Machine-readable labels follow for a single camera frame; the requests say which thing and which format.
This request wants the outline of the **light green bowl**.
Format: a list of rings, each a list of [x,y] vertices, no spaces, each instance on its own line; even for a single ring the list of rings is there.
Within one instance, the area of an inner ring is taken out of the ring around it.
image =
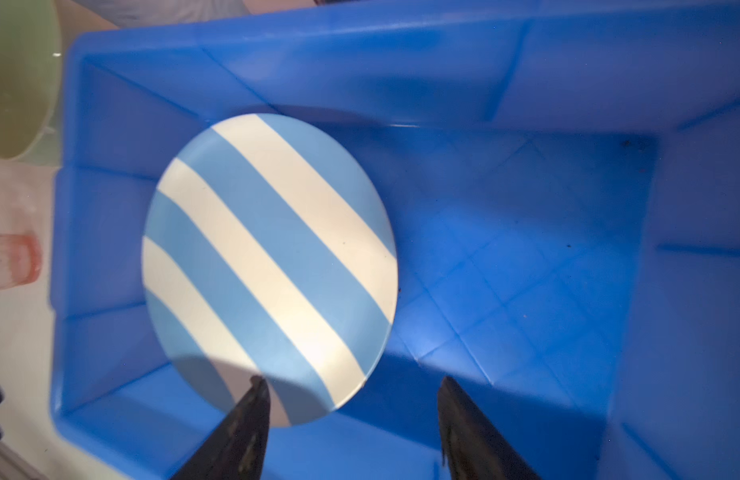
[[[60,150],[63,44],[52,1],[0,1],[0,159]]]

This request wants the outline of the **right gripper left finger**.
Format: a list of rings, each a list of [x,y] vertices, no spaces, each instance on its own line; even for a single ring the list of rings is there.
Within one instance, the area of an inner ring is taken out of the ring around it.
[[[260,479],[270,413],[268,384],[253,376],[250,389],[171,479]]]

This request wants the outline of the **blue plastic bin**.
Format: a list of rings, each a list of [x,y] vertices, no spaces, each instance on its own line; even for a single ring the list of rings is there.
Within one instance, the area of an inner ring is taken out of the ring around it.
[[[266,478],[448,478],[449,375],[546,479],[740,479],[740,1],[357,1],[79,38],[50,411],[137,479],[223,416],[148,319],[148,206],[246,113],[356,158],[400,273],[375,372],[272,431]]]

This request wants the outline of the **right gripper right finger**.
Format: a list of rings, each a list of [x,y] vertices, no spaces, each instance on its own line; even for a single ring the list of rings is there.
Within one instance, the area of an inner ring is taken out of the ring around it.
[[[540,479],[451,376],[442,381],[437,407],[443,464],[453,479]]]

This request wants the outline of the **blue white striped plate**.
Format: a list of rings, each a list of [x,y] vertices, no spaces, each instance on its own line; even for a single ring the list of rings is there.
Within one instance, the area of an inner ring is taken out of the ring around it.
[[[329,134],[278,114],[218,122],[170,162],[142,277],[184,380],[226,412],[264,377],[275,427],[320,419],[365,386],[398,303],[394,234],[368,175]]]

